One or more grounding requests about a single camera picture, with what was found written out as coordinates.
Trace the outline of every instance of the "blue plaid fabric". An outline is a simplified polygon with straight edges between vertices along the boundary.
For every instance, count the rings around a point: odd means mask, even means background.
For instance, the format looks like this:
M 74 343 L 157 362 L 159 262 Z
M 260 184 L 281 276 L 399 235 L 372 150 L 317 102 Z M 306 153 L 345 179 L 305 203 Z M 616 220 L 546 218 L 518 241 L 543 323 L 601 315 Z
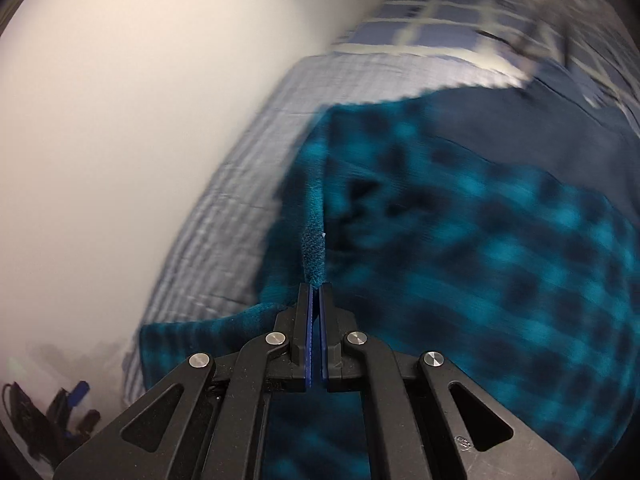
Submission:
M 638 234 L 601 194 L 435 136 L 436 102 L 319 114 L 284 182 L 261 312 L 293 304 L 300 281 L 332 282 L 362 330 L 443 352 L 586 479 L 638 399 Z M 202 322 L 189 352 L 210 348 L 220 322 Z M 141 333 L 155 378 L 199 330 L 186 326 Z M 265 478 L 368 478 L 357 399 L 335 395 L 276 399 Z

